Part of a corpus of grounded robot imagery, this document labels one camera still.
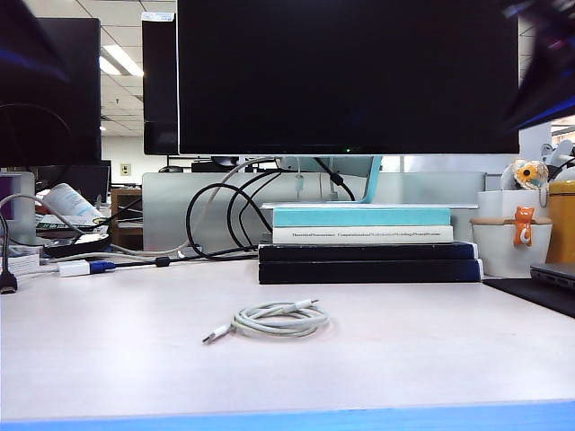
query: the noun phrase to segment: toy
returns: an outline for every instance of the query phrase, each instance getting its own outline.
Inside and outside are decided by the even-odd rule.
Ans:
[[[514,245],[526,245],[531,247],[532,244],[532,230],[531,221],[533,219],[533,213],[535,208],[527,207],[517,207],[515,212],[515,239],[513,240]]]

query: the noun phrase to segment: white book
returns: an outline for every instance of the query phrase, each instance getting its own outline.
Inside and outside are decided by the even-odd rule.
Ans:
[[[274,227],[274,244],[415,244],[452,242],[453,226]]]

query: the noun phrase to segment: wall outlet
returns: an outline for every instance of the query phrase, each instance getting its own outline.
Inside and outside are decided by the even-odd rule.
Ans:
[[[132,165],[129,163],[121,163],[119,165],[119,174],[122,177],[129,177],[132,174]]]

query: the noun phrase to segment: desk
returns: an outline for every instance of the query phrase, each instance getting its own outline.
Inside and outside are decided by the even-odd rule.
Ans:
[[[200,341],[245,305],[319,298],[307,339]],[[260,286],[257,262],[42,276],[2,297],[2,417],[575,398],[575,320],[482,284]]]

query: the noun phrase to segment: black mouse pad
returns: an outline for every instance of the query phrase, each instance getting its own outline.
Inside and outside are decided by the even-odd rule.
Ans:
[[[483,283],[575,318],[575,289],[542,283],[532,278],[483,280]]]

